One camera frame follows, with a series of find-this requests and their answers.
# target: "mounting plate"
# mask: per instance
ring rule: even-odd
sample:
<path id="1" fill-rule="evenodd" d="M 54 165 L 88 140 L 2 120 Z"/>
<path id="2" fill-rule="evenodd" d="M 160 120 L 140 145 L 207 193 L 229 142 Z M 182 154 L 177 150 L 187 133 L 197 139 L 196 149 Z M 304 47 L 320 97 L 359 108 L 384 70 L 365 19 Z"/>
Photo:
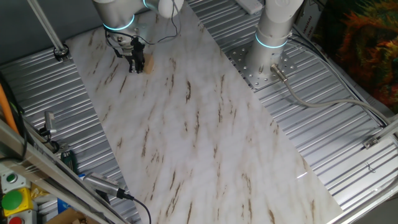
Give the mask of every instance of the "mounting plate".
<path id="1" fill-rule="evenodd" d="M 259 71 L 251 71 L 246 67 L 246 54 L 249 52 L 251 45 L 252 43 L 245 44 L 229 51 L 229 57 L 249 86 L 253 87 L 255 90 L 259 90 L 264 88 L 266 85 L 271 84 L 273 81 L 278 80 L 278 77 L 275 74 L 259 74 Z M 295 72 L 297 68 L 290 57 L 287 56 L 285 52 L 282 52 L 281 57 L 282 65 L 279 67 L 282 69 L 282 72 L 285 75 L 290 75 Z"/>

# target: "marble surface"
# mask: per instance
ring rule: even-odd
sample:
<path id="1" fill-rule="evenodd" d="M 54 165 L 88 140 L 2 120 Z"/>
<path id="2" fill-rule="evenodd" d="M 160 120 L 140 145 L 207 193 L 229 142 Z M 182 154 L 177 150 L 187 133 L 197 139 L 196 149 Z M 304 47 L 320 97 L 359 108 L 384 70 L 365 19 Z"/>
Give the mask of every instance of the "marble surface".
<path id="1" fill-rule="evenodd" d="M 154 41 L 172 34 L 138 16 Z M 326 223 L 342 213 L 193 11 L 175 40 L 128 73 L 102 28 L 67 41 L 131 195 L 153 223 Z M 145 210 L 140 216 L 148 223 Z"/>

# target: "ridged aluminum panel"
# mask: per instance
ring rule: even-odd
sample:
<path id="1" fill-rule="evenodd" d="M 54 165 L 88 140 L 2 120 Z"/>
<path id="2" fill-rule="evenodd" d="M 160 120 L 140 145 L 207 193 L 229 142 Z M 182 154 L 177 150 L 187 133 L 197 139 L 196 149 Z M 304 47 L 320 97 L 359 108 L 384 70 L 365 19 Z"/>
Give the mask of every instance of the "ridged aluminum panel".
<path id="1" fill-rule="evenodd" d="M 227 54 L 254 40 L 260 14 L 248 15 L 234 0 L 188 3 Z M 295 47 L 286 51 L 298 68 L 289 77 L 298 96 L 312 103 L 353 98 L 313 55 Z M 69 143 L 78 156 L 80 172 L 93 170 L 123 179 L 73 62 L 58 63 L 48 50 L 0 70 L 7 74 L 36 127 L 44 123 L 44 110 L 56 111 L 59 133 L 54 138 Z M 344 210 L 359 205 L 396 177 L 397 147 L 393 140 L 364 149 L 363 141 L 381 129 L 361 107 L 346 103 L 306 108 L 296 104 L 279 82 L 255 94 Z M 124 201 L 116 198 L 111 201 L 125 217 L 139 219 L 134 207 L 124 206 Z"/>
<path id="2" fill-rule="evenodd" d="M 234 0 L 188 2 L 226 55 L 254 40 L 260 14 L 250 16 Z M 292 44 L 285 51 L 297 71 L 289 83 L 299 97 L 312 103 L 354 98 L 319 59 Z M 358 206 L 397 177 L 395 142 L 389 139 L 370 150 L 362 145 L 381 130 L 362 107 L 306 108 L 280 82 L 255 94 L 343 210 Z"/>
<path id="3" fill-rule="evenodd" d="M 49 49 L 0 66 L 0 71 L 25 110 L 26 119 L 37 129 L 44 125 L 44 111 L 54 111 L 57 133 L 52 139 L 68 143 L 76 154 L 79 173 L 92 171 L 124 182 L 73 60 L 58 62 Z M 132 201 L 109 199 L 126 220 L 140 221 Z M 56 205 L 40 207 L 45 218 L 57 214 Z"/>

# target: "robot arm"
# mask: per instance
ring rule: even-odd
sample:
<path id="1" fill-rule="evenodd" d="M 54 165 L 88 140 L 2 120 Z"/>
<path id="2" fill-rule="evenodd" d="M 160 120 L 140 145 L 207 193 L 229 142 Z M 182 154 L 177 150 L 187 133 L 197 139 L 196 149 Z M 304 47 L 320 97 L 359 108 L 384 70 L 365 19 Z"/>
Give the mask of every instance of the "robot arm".
<path id="1" fill-rule="evenodd" d="M 130 38 L 139 35 L 135 14 L 142 9 L 148 8 L 155 11 L 164 18 L 177 15 L 181 9 L 183 0 L 92 0 L 99 17 L 103 21 L 108 39 L 117 42 L 119 46 L 113 47 L 118 57 L 125 57 L 130 64 L 132 72 L 133 63 L 136 72 L 142 72 L 144 68 L 144 44 L 138 38 Z"/>

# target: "green button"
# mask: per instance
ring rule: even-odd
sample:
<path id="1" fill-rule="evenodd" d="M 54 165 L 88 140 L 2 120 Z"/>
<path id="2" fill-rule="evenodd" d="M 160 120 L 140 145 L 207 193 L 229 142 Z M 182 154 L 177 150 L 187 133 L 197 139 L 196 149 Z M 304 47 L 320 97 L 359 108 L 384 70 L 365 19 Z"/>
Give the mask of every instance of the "green button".
<path id="1" fill-rule="evenodd" d="M 14 183 L 15 181 L 17 181 L 17 178 L 18 178 L 17 175 L 10 174 L 10 175 L 7 176 L 6 180 L 9 183 Z"/>
<path id="2" fill-rule="evenodd" d="M 22 194 L 13 190 L 8 192 L 4 198 L 2 198 L 1 205 L 6 210 L 14 210 L 16 209 L 22 202 Z"/>

